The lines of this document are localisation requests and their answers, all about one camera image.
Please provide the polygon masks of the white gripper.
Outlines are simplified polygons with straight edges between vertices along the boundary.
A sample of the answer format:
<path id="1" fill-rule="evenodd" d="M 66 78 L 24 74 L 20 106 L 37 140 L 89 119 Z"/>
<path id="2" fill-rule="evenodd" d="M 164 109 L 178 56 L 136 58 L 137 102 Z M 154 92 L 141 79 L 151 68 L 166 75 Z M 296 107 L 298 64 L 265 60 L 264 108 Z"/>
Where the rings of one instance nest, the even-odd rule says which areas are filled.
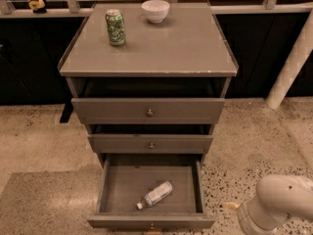
<path id="1" fill-rule="evenodd" d="M 278 222 L 258 198 L 242 204 L 227 202 L 225 205 L 230 210 L 238 210 L 238 222 L 245 235 L 274 235 L 277 232 Z"/>

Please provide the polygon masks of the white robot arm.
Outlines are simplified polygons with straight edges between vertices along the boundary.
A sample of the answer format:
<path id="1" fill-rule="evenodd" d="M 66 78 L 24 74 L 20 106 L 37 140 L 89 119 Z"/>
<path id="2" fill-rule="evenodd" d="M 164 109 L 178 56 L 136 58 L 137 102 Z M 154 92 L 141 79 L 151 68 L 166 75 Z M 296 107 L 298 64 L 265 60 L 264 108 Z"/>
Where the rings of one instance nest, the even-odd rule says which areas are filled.
<path id="1" fill-rule="evenodd" d="M 256 184 L 253 198 L 241 204 L 226 202 L 236 212 L 245 235 L 274 235 L 293 218 L 313 220 L 313 180 L 304 176 L 270 174 Z"/>

